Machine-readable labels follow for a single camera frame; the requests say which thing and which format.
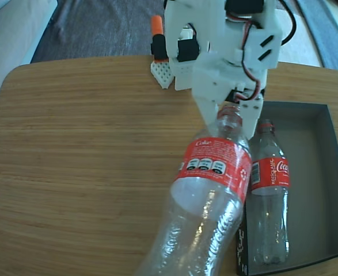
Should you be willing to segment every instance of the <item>wood grain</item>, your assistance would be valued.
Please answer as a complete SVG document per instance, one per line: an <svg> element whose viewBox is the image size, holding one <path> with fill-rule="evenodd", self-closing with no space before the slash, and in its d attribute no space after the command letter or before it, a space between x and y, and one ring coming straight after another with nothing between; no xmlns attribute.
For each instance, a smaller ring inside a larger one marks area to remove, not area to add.
<svg viewBox="0 0 338 276"><path fill-rule="evenodd" d="M186 145L188 91L161 90L147 56L22 66L0 93L0 276L132 275L155 237ZM266 100L328 103L338 72L280 64ZM221 275L235 275L234 244ZM338 275L338 258L284 275Z"/></svg>

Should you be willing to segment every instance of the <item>sofa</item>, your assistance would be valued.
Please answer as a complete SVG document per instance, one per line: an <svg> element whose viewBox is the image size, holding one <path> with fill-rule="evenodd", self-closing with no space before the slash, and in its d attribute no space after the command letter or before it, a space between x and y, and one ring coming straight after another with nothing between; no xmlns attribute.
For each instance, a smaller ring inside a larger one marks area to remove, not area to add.
<svg viewBox="0 0 338 276"><path fill-rule="evenodd" d="M57 0L0 0L0 88L14 68L29 64Z"/></svg>

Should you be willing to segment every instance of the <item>coke label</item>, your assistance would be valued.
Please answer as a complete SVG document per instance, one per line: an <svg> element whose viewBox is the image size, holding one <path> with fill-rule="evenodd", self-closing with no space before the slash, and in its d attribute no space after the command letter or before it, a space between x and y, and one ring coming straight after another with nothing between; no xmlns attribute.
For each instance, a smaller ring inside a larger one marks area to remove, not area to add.
<svg viewBox="0 0 338 276"><path fill-rule="evenodd" d="M289 187L289 185L289 166L287 159L271 157L253 163L252 190L271 186Z"/></svg>
<svg viewBox="0 0 338 276"><path fill-rule="evenodd" d="M238 194L244 202L252 161L240 145L217 137L197 139L184 155L179 175L216 181Z"/></svg>

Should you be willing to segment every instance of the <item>open box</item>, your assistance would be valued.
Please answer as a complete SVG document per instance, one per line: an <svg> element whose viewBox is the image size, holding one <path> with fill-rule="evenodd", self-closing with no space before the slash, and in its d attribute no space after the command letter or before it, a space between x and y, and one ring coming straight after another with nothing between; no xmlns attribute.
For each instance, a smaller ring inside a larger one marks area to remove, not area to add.
<svg viewBox="0 0 338 276"><path fill-rule="evenodd" d="M238 275L265 275L313 265L338 256L338 145L327 105L265 102L261 118L271 119L289 161L288 239L283 264L253 261L252 202L245 204L237 231Z"/></svg>

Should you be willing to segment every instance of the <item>plastic bottle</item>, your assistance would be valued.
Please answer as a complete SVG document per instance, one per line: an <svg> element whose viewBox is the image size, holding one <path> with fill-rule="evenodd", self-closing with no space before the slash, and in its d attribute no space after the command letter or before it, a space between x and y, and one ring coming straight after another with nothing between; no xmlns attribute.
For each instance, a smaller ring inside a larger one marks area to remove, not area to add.
<svg viewBox="0 0 338 276"><path fill-rule="evenodd" d="M259 142L253 151L252 167L254 257L258 265L279 264L289 255L287 234L289 170L288 160L275 137L270 120L260 120L257 126Z"/></svg>
<svg viewBox="0 0 338 276"><path fill-rule="evenodd" d="M252 161L235 104L188 146L156 240L135 276L216 276L242 219Z"/></svg>

